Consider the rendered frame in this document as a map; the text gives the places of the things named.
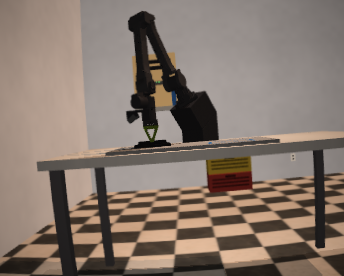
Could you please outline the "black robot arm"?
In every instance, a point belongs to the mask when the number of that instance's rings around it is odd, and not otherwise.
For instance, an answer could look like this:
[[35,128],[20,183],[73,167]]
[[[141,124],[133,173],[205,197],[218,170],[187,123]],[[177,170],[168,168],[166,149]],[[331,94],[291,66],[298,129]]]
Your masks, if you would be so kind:
[[[142,121],[150,120],[150,112],[148,108],[151,108],[151,110],[152,108],[155,108],[155,97],[149,96],[156,93],[156,86],[152,79],[149,66],[147,37],[163,72],[163,75],[161,76],[163,87],[167,92],[175,91],[178,99],[178,101],[176,101],[177,106],[181,108],[198,98],[198,95],[194,91],[191,92],[187,88],[185,76],[181,73],[180,69],[176,70],[171,63],[162,40],[157,32],[154,19],[154,15],[147,11],[141,11],[130,17],[128,20],[128,29],[134,34],[137,67],[135,84],[136,91],[139,92],[131,95],[131,106],[134,109],[143,109],[126,111],[127,121],[130,124],[139,118],[138,112],[142,113]],[[175,75],[171,77],[169,76],[174,73]]]

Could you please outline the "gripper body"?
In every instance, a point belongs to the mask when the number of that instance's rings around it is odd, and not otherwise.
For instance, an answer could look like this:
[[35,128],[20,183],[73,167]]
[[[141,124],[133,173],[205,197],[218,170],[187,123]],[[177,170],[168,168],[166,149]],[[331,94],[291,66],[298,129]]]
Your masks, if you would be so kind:
[[[150,112],[150,120],[143,120],[143,126],[154,126],[158,125],[158,119],[156,119],[156,110],[155,108],[148,108]],[[148,125],[150,124],[150,125]]]

